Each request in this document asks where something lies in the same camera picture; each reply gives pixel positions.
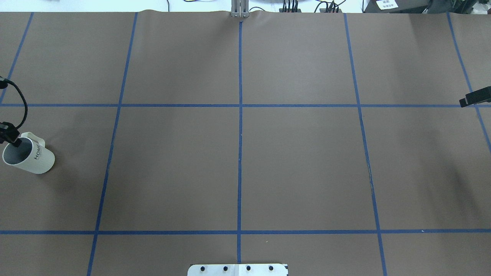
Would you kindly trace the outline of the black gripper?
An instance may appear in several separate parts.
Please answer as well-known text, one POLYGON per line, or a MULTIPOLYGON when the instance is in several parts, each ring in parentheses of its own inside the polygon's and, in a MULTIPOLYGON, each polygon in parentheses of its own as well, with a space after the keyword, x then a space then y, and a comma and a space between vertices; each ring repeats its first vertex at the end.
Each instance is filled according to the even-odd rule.
POLYGON ((9 143, 13 147, 18 148, 22 144, 20 133, 14 124, 9 122, 0 123, 0 143, 9 143))

